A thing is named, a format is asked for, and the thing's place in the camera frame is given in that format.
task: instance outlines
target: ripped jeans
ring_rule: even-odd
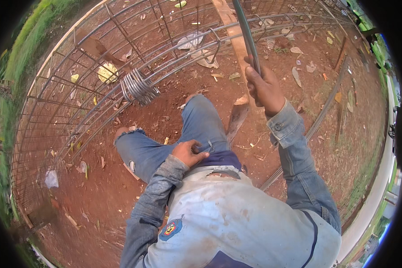
[[[114,144],[123,162],[134,162],[134,173],[144,182],[150,178],[179,142],[195,139],[200,152],[229,150],[222,121],[213,104],[202,94],[193,96],[182,111],[182,136],[174,144],[163,145],[146,136],[142,129],[124,132]]]

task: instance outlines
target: person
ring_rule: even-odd
[[[265,107],[271,142],[279,143],[287,201],[252,186],[230,150],[212,103],[186,99],[182,136],[163,145],[122,128],[115,145],[147,183],[127,220],[120,267],[331,267],[341,222],[307,147],[304,122],[274,73],[246,68],[256,105]],[[163,224],[165,208],[169,218]]]

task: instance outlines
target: coiled wire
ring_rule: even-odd
[[[137,69],[125,75],[120,83],[124,98],[129,102],[136,100],[141,106],[148,105],[161,94],[157,87],[150,86],[152,82],[145,80]]]

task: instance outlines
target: logo patch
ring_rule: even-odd
[[[173,235],[178,233],[181,229],[182,229],[182,220],[181,219],[172,220],[169,224],[167,224],[166,226],[164,226],[164,228],[162,228],[161,233],[158,235],[158,238],[161,239],[162,241],[167,241]]]

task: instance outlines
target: denim jacket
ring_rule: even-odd
[[[253,187],[232,166],[189,171],[169,155],[127,220],[120,266],[330,267],[341,222],[316,172],[303,119],[286,101],[267,127],[271,142],[279,142],[286,203]],[[218,171],[233,178],[208,176]],[[167,202],[170,216],[159,231]]]

